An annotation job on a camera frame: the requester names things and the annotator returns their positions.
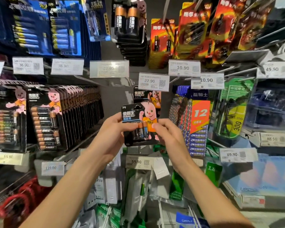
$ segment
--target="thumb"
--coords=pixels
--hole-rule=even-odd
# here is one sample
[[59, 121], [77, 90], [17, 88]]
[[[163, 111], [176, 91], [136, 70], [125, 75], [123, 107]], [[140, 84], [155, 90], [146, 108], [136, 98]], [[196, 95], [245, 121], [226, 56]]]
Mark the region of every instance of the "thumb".
[[163, 127], [159, 123], [154, 123], [154, 129], [156, 133], [163, 138], [163, 140], [168, 141], [169, 139], [173, 138], [172, 135], [168, 132], [166, 127]]
[[121, 132], [133, 131], [138, 128], [138, 123], [119, 123], [119, 128]]

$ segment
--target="person's right hand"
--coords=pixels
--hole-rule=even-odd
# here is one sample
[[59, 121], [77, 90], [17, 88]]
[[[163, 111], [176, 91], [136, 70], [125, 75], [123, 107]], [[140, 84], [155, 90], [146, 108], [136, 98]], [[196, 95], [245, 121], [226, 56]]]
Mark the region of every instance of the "person's right hand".
[[159, 119], [154, 124], [154, 129], [160, 137], [161, 143], [166, 146], [169, 158], [173, 168], [181, 176], [186, 172], [187, 164], [194, 163], [186, 144], [181, 130], [169, 119]]

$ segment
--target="person's left hand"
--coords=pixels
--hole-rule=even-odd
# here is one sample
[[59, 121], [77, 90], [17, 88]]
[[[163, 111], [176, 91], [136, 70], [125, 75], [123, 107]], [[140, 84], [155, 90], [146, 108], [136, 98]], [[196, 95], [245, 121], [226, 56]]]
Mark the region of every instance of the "person's left hand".
[[107, 164], [113, 160], [125, 142], [123, 132], [137, 128], [138, 123], [122, 123], [122, 114], [119, 112], [105, 120], [88, 149]]

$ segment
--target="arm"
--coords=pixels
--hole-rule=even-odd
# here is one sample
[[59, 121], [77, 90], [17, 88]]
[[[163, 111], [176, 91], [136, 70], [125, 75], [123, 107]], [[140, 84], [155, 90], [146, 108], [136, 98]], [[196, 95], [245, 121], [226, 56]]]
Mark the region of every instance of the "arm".
[[154, 128], [166, 144], [174, 169], [189, 185], [209, 225], [222, 228], [253, 227], [251, 222], [194, 163], [186, 148], [181, 130], [169, 119], [159, 119], [159, 123], [154, 124]]
[[90, 146], [20, 228], [70, 228], [73, 225], [91, 186], [124, 143], [122, 132], [138, 128], [137, 123], [121, 120], [122, 115], [118, 113], [103, 123]]

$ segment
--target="forearm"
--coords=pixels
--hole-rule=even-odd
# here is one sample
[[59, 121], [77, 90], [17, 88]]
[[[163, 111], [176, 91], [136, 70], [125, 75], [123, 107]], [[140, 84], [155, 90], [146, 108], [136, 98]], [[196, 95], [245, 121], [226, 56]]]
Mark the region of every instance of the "forearm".
[[188, 161], [185, 166], [182, 176], [210, 226], [253, 227], [193, 161]]
[[103, 168], [90, 146], [20, 228], [71, 227]]

